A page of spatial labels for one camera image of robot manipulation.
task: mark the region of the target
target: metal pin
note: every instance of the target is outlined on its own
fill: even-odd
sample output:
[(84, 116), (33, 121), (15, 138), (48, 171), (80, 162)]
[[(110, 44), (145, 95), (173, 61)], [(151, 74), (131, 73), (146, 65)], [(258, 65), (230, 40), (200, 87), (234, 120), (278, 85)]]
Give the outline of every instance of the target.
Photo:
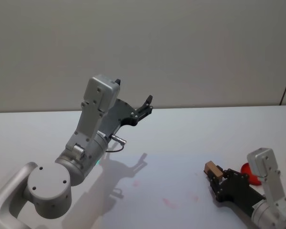
[(122, 146), (124, 146), (126, 144), (126, 141), (116, 135), (111, 135), (111, 139), (120, 143)]

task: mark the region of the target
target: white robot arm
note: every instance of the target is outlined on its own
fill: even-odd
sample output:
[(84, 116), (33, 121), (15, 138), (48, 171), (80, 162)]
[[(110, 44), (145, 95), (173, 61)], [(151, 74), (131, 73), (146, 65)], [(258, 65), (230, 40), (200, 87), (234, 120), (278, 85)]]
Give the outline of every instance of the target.
[(108, 143), (115, 140), (122, 147), (126, 143), (115, 135), (119, 128), (137, 125), (151, 114), (153, 97), (136, 110), (117, 99), (120, 83), (102, 75), (89, 80), (77, 128), (55, 163), (37, 166), (30, 162), (0, 190), (0, 229), (30, 229), (17, 220), (27, 201), (46, 219), (64, 215), (72, 202), (71, 186), (84, 181)]

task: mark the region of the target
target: red object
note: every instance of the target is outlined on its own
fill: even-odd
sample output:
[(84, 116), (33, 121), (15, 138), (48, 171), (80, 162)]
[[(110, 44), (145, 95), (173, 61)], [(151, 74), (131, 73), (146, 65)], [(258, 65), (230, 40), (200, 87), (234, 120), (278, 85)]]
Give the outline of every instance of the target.
[(242, 168), (240, 169), (240, 172), (241, 173), (247, 173), (249, 175), (249, 183), (251, 185), (256, 185), (256, 186), (259, 186), (261, 185), (262, 183), (257, 179), (257, 176), (253, 175), (251, 173), (251, 169), (250, 169), (250, 166), (249, 166), (249, 163), (245, 163)]

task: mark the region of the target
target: cylindrical joint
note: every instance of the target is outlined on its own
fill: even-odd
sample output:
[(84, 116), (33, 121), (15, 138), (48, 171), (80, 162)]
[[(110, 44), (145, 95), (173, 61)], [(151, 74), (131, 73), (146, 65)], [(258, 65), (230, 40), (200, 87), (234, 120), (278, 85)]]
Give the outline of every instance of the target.
[(85, 156), (80, 161), (74, 160), (70, 155), (70, 151), (64, 150), (55, 162), (68, 169), (71, 177), (71, 186), (76, 186), (85, 180), (107, 148), (107, 140), (97, 133), (94, 140), (85, 148)]
[(265, 200), (253, 206), (254, 211), (251, 220), (261, 229), (275, 229), (278, 218), (270, 211), (270, 207)]
[(46, 219), (64, 215), (71, 206), (70, 175), (60, 164), (34, 169), (28, 179), (27, 191), (30, 193), (28, 199), (34, 204), (37, 213)]

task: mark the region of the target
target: cable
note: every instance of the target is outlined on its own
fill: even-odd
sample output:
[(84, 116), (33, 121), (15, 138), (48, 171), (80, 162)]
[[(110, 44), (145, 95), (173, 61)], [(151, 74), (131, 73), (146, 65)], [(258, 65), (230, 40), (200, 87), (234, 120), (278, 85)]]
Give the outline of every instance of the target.
[(122, 146), (121, 149), (118, 149), (118, 150), (106, 150), (106, 153), (117, 153), (117, 152), (120, 152), (124, 149), (124, 146)]

